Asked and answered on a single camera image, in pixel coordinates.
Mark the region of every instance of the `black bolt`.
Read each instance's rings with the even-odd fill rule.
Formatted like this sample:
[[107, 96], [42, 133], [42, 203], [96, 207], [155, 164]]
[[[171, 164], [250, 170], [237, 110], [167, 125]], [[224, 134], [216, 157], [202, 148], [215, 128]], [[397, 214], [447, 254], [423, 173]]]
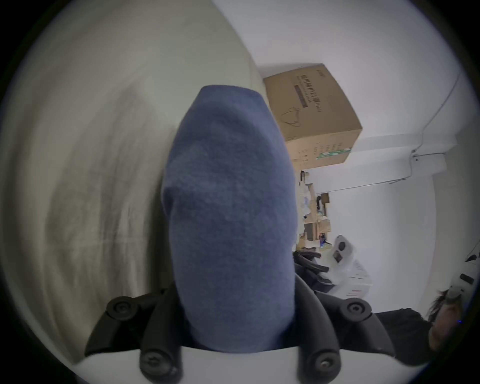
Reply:
[[351, 303], [348, 307], [347, 307], [348, 311], [351, 312], [351, 313], [362, 313], [364, 308], [361, 304], [359, 303]]
[[319, 374], [330, 374], [338, 369], [339, 364], [340, 359], [337, 354], [333, 352], [323, 352], [315, 358], [313, 368]]
[[130, 311], [130, 309], [131, 309], [130, 303], [128, 303], [126, 301], [121, 301], [121, 302], [115, 304], [115, 307], [114, 307], [115, 312], [118, 312], [118, 313], [121, 313], [121, 314], [128, 313]]
[[141, 358], [142, 371], [154, 375], [165, 376], [172, 370], [172, 361], [170, 358], [157, 351], [149, 351], [142, 355]]

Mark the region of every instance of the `clutter on shelf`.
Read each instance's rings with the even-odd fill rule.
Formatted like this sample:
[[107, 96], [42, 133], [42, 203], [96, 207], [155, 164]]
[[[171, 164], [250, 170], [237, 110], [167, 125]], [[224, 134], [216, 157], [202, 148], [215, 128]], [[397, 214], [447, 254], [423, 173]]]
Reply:
[[297, 250], [305, 247], [305, 241], [315, 241], [318, 248], [329, 249], [327, 234], [331, 231], [330, 220], [327, 216], [330, 198], [328, 193], [316, 195], [313, 184], [305, 184], [305, 178], [300, 178], [297, 188], [297, 210], [299, 220], [299, 239]]
[[279, 73], [264, 82], [295, 170], [347, 159], [362, 127], [324, 65]]

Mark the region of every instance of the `person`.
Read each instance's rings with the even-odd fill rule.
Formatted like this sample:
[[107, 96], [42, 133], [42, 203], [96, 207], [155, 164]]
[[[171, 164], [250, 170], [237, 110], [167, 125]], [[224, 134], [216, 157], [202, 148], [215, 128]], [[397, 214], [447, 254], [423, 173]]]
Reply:
[[[405, 365], [431, 361], [452, 334], [462, 317], [459, 300], [448, 302], [441, 291], [429, 309], [427, 320], [411, 308], [376, 313], [395, 348], [395, 358]], [[347, 335], [342, 346], [361, 350], [358, 335]]]

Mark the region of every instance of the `white wall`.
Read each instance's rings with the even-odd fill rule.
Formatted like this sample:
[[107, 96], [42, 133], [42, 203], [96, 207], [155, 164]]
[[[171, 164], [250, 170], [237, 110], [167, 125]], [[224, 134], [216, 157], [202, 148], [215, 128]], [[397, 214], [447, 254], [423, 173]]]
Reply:
[[375, 312], [416, 308], [435, 243], [431, 176], [330, 193], [332, 232], [356, 248], [373, 279], [365, 298]]
[[[381, 182], [407, 176], [404, 160], [420, 145], [421, 130], [452, 89], [425, 131], [419, 153], [452, 148], [454, 135], [478, 111], [452, 51], [407, 0], [214, 3], [239, 34], [263, 77], [324, 63], [338, 81], [363, 126], [344, 166], [338, 167], [348, 187], [365, 184], [357, 179]], [[437, 172], [442, 163], [432, 165], [429, 174]], [[313, 172], [325, 178], [325, 170]]]
[[419, 303], [425, 315], [438, 290], [447, 289], [452, 270], [480, 240], [480, 116], [456, 137], [445, 155], [447, 170], [434, 175], [436, 242], [428, 284]]

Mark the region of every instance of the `cardboard box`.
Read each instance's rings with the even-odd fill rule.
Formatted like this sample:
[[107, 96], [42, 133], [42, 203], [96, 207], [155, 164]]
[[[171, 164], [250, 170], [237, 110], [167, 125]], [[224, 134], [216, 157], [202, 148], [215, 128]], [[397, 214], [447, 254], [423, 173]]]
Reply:
[[324, 65], [280, 73], [264, 82], [295, 170], [347, 159], [362, 128]]

